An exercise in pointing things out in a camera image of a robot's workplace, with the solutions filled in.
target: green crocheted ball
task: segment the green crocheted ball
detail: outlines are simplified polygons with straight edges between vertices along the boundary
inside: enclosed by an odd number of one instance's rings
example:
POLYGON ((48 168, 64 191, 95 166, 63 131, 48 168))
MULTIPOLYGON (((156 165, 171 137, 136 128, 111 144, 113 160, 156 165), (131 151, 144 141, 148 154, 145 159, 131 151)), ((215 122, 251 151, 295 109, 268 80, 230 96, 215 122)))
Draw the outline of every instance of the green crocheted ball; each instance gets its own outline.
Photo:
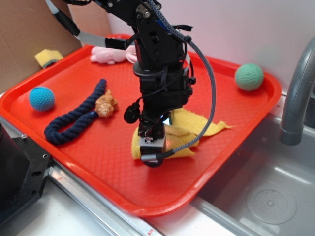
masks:
POLYGON ((240 66, 235 73, 235 82, 237 86, 245 91, 253 91, 261 86, 264 80, 262 69, 252 63, 240 66))

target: pink plush toy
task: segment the pink plush toy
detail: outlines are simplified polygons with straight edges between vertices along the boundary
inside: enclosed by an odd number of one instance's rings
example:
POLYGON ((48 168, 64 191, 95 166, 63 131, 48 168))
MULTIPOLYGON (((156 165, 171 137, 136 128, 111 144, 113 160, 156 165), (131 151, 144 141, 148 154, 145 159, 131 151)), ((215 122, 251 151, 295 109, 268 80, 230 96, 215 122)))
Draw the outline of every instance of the pink plush toy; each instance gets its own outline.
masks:
POLYGON ((134 45, 130 45, 126 50, 93 47, 90 59, 92 62, 107 63, 109 65, 123 62, 126 59, 131 63, 136 63, 138 61, 134 45))

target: navy rope toy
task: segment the navy rope toy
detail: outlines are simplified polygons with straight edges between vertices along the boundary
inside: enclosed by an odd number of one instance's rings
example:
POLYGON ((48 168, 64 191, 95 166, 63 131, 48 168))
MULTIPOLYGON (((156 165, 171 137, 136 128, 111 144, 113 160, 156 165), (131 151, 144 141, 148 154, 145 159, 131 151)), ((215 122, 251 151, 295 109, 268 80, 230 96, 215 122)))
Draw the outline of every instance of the navy rope toy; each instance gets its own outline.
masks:
POLYGON ((105 79, 101 79, 94 92, 79 107, 50 122, 44 131, 46 139, 52 144, 61 145, 77 138, 98 117, 97 112, 91 112, 91 109, 95 107, 96 101, 104 95, 106 83, 105 79), (59 132, 61 128, 73 122, 75 123, 70 128, 59 132))

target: yellow sponge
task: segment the yellow sponge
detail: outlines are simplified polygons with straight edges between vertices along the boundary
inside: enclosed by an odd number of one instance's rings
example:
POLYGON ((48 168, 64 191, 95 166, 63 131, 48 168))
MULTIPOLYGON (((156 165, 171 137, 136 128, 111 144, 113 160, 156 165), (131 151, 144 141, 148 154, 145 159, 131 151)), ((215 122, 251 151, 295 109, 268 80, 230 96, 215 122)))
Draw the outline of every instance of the yellow sponge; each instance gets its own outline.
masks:
POLYGON ((44 49, 40 53, 37 53, 35 58, 41 67, 46 68, 47 66, 61 60, 63 56, 57 50, 44 49))

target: stainless steel sink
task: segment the stainless steel sink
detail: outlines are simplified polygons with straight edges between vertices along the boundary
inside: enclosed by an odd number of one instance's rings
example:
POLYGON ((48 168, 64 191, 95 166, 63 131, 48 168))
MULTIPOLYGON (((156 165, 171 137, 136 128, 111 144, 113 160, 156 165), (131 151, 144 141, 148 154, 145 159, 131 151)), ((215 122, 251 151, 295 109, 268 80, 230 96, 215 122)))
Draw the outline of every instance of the stainless steel sink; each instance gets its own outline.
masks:
POLYGON ((315 130, 305 127, 290 147, 278 141, 279 125, 268 115, 198 194, 241 235, 314 235, 315 130))

